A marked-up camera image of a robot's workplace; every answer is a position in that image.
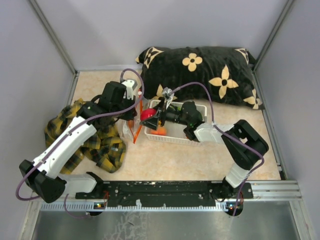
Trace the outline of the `red apple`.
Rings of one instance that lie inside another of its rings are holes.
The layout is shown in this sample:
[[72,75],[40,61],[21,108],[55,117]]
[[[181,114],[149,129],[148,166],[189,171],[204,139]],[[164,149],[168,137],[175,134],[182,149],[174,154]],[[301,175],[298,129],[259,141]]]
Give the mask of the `red apple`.
[[140,114],[140,120],[141,121],[145,121],[148,118],[153,117],[155,114],[157,113],[157,111],[153,108],[147,108],[145,110],[143,110]]

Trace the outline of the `white perforated plastic basket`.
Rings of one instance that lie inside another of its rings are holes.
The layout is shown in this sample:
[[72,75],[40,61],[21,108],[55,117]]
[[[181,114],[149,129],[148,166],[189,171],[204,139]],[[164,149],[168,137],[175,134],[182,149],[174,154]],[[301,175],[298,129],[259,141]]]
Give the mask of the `white perforated plastic basket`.
[[[151,100],[149,103],[149,107],[153,108],[158,103],[160,103],[160,100]],[[173,106],[177,107],[179,110],[182,108],[183,102],[172,102]],[[196,109],[201,113],[202,120],[204,122],[207,122],[208,118],[208,108],[203,104],[195,104]],[[151,141],[157,141],[157,142],[166,142],[166,143],[172,143],[172,144],[181,144],[181,145],[189,145],[189,146],[199,146],[201,145],[200,142],[196,141],[190,141],[185,133],[183,132],[183,129],[186,126],[173,123],[173,122],[165,122],[164,128],[166,130],[165,135],[157,135],[153,134],[151,132],[150,128],[144,128],[144,134],[146,137]]]

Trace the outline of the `clear zip bag orange zipper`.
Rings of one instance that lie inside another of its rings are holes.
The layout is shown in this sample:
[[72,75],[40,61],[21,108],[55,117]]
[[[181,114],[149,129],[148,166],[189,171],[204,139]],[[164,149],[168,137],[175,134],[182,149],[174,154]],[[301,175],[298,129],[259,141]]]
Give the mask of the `clear zip bag orange zipper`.
[[129,121],[122,120],[119,125],[120,137],[125,139],[126,141],[132,142],[133,144],[137,142],[139,134],[142,130],[142,125],[140,125],[140,120],[141,120],[140,117],[144,110],[144,97],[136,105],[135,110],[137,112],[137,116],[135,116],[133,120],[129,120]]

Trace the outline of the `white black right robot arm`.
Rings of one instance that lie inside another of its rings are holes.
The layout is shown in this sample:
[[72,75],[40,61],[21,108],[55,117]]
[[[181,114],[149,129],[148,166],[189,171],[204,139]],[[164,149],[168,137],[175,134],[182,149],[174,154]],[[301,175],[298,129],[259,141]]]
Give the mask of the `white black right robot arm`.
[[223,192],[229,198],[235,198],[241,192],[241,184],[251,174],[256,162],[269,151],[267,142],[246,120],[231,125],[205,122],[194,101],[177,106],[161,99],[140,115],[140,124],[150,130],[156,131],[167,122],[185,126],[183,133],[190,141],[225,144],[234,160],[223,179]]

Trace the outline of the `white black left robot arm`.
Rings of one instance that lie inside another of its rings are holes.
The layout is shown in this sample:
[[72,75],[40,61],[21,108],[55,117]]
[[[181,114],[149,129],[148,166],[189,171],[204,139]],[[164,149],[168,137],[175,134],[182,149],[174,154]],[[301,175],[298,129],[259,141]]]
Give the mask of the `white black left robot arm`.
[[126,146],[114,127],[115,121],[136,117],[136,91],[133,79],[108,82],[102,94],[91,101],[76,100],[48,123],[47,149],[19,165],[24,182],[38,198],[50,204],[71,194],[95,199],[103,195],[100,177],[92,172],[73,174],[73,170],[84,157],[110,172],[120,167]]

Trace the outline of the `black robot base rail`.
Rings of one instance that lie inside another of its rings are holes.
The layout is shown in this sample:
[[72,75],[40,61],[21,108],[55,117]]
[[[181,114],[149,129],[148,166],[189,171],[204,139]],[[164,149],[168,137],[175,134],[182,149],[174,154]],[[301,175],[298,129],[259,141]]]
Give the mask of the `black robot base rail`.
[[235,199],[238,188],[222,181],[100,181],[78,200],[105,200],[108,207],[214,207],[216,200]]

